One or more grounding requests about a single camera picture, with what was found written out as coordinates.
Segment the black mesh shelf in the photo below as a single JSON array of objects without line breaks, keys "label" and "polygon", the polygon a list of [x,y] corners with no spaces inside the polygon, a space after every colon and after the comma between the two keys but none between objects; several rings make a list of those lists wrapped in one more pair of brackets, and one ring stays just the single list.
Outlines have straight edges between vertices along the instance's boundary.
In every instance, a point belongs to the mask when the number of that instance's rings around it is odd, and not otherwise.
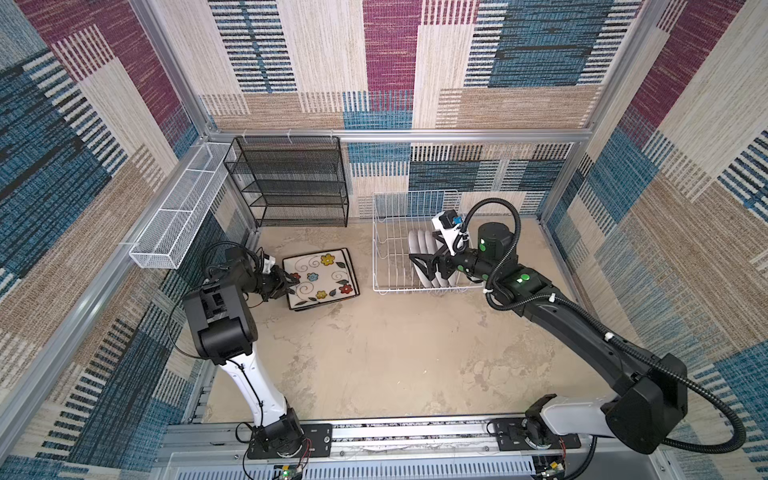
[{"label": "black mesh shelf", "polygon": [[263,226],[346,227],[349,193],[337,137],[237,137],[224,162]]}]

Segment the white wire dish rack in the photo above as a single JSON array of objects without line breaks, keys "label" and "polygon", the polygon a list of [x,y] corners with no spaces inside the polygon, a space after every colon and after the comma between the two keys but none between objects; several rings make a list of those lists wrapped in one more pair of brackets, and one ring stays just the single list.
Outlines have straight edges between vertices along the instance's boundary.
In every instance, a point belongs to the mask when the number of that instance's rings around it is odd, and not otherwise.
[{"label": "white wire dish rack", "polygon": [[432,217],[444,210],[459,211],[462,195],[457,190],[419,190],[409,192],[376,192],[372,198],[373,219],[373,290],[389,292],[464,291],[482,288],[466,275],[455,273],[450,279],[430,282],[420,278],[408,255],[423,253],[427,236],[435,229]]},{"label": "white wire dish rack", "polygon": [[227,178],[222,160],[233,155],[229,144],[209,142],[200,147],[131,248],[138,266],[179,268]]}]

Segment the floral plate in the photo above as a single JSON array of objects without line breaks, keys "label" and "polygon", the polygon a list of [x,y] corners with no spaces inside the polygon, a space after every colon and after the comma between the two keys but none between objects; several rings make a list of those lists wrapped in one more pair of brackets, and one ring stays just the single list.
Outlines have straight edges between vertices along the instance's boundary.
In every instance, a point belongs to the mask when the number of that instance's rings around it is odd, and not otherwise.
[{"label": "floral plate", "polygon": [[306,310],[360,294],[352,259],[346,248],[286,258],[283,270],[299,280],[298,285],[288,289],[288,307],[291,310]]}]

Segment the floor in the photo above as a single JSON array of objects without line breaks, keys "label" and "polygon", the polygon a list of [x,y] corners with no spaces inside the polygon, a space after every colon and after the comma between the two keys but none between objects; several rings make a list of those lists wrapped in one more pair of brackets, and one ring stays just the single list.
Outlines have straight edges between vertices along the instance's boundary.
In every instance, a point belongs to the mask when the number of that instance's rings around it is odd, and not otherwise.
[{"label": "floor", "polygon": [[[476,217],[472,226],[497,217]],[[503,219],[511,225],[511,218]],[[542,328],[467,293],[372,288],[371,224],[268,227],[260,246],[278,258],[347,247],[360,296],[304,312],[285,299],[253,309],[259,356],[301,419],[521,412],[547,393],[610,392],[581,358]],[[524,218],[520,261],[570,294],[537,220]],[[214,380],[205,422],[252,420],[226,375]]]}]

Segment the patterned wall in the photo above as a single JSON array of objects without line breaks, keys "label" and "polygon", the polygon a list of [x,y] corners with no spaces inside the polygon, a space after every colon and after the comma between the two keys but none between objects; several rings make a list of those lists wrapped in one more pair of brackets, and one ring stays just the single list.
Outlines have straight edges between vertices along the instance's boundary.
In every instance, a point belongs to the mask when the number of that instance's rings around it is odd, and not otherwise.
[{"label": "patterned wall", "polygon": [[127,0],[0,17],[2,400],[196,133]]},{"label": "patterned wall", "polygon": [[[458,190],[464,211],[502,197],[522,214],[537,214],[572,144],[342,144],[349,216],[372,215],[374,192]],[[482,213],[495,212],[494,206]]]},{"label": "patterned wall", "polygon": [[[127,0],[0,0],[0,18],[2,401],[197,133]],[[134,268],[0,478],[141,477],[200,368],[170,353],[170,308],[201,246],[245,234],[222,190],[181,269]]]},{"label": "patterned wall", "polygon": [[[202,362],[173,350],[173,305],[202,283],[200,255],[247,238],[233,197],[220,192],[178,270],[132,267],[13,452],[0,478],[146,478],[165,429],[181,422]],[[220,249],[209,255],[223,260]],[[193,353],[183,310],[170,334]]]},{"label": "patterned wall", "polygon": [[[689,478],[768,478],[768,3],[673,0],[548,221],[601,320],[744,420]],[[674,435],[722,442],[697,396]]]},{"label": "patterned wall", "polygon": [[222,129],[581,127],[641,0],[153,0]]}]

